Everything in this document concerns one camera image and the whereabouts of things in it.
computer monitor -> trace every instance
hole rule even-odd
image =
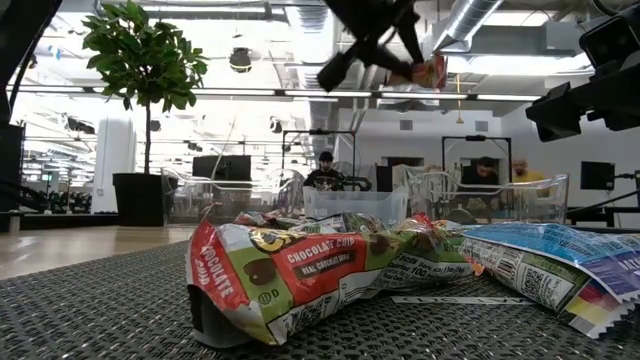
[[[580,189],[612,191],[615,175],[614,163],[583,161],[580,166]]]
[[[193,158],[193,176],[212,178],[213,169],[218,162],[217,156],[198,156]],[[226,155],[220,159],[214,180],[251,181],[251,156]]]

black robotic claw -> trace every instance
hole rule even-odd
[[[356,59],[367,67],[375,64],[411,80],[411,63],[398,59],[379,41],[393,27],[413,62],[424,63],[415,30],[415,23],[420,17],[413,11],[414,1],[324,0],[356,41],[345,53],[337,53],[318,73],[320,86],[327,92],[335,89]]]

tree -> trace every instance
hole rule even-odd
[[[106,83],[103,95],[121,97],[126,110],[132,109],[134,98],[145,107],[144,172],[148,174],[151,104],[163,101],[163,113],[173,106],[180,110],[187,104],[194,106],[197,98],[192,89],[203,86],[206,58],[175,25],[163,21],[151,25],[147,12],[131,0],[102,8],[106,18],[88,16],[83,21],[90,30],[83,48],[98,53],[89,59],[87,68],[102,75]]]

wooden floor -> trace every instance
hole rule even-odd
[[[0,279],[188,240],[194,227],[105,226],[0,235]]]

clear plastic bin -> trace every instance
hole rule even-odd
[[[277,171],[262,181],[212,181],[163,168],[162,180],[167,224],[197,224],[206,215],[220,225],[242,211],[302,214],[304,177],[293,170]]]
[[[568,175],[506,185],[462,185],[444,172],[409,178],[411,213],[462,224],[505,221],[564,224]]]
[[[408,191],[404,188],[390,193],[369,191],[317,191],[305,186],[304,213],[317,220],[342,212],[375,215],[387,225],[407,216]]]

